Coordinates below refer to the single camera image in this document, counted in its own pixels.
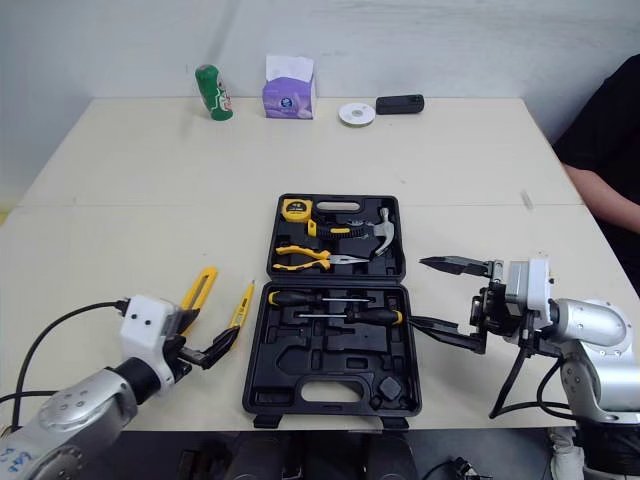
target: toolbox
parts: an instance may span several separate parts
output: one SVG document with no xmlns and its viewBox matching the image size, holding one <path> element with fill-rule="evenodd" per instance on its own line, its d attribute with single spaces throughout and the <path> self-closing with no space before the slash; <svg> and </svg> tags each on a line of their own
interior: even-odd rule
<svg viewBox="0 0 640 480">
<path fill-rule="evenodd" d="M 398 201 L 285 194 L 278 200 L 243 406 L 256 428 L 283 415 L 367 415 L 407 429 L 422 402 Z M 314 401 L 338 382 L 357 401 Z"/>
</svg>

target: hammer head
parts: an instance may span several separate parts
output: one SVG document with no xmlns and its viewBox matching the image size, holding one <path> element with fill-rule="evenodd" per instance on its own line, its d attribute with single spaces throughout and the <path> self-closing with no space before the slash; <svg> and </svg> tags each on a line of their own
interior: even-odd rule
<svg viewBox="0 0 640 480">
<path fill-rule="evenodd" d="M 384 242 L 378 249 L 375 251 L 376 257 L 382 255 L 385 250 L 391 245 L 393 241 L 393 236 L 396 233 L 395 226 L 393 223 L 389 221 L 389 209 L 381 208 L 380 209 L 380 217 L 382 218 L 382 222 L 373 226 L 373 234 L 376 237 L 384 237 Z"/>
</svg>

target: person's arm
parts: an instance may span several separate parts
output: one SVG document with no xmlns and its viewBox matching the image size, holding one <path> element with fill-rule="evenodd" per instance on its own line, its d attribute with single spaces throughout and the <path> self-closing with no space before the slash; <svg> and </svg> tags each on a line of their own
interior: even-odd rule
<svg viewBox="0 0 640 480">
<path fill-rule="evenodd" d="M 591 170 L 566 164 L 564 168 L 594 216 L 640 235 L 640 205 L 620 195 Z"/>
</svg>

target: tissue box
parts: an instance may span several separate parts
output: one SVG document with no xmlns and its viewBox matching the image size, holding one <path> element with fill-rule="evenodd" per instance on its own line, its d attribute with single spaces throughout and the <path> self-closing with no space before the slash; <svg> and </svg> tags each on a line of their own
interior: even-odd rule
<svg viewBox="0 0 640 480">
<path fill-rule="evenodd" d="M 262 89 L 267 118 L 312 119 L 316 87 L 313 60 L 267 56 L 267 83 Z"/>
</svg>

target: hammer handle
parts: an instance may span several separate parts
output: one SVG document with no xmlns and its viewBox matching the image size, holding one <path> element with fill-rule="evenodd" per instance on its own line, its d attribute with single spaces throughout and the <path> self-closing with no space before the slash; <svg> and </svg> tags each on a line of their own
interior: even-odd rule
<svg viewBox="0 0 640 480">
<path fill-rule="evenodd" d="M 341 238 L 362 237 L 364 235 L 364 226 L 318 225 L 313 220 L 309 220 L 307 233 L 310 237 L 318 237 L 323 240 L 340 240 Z"/>
</svg>

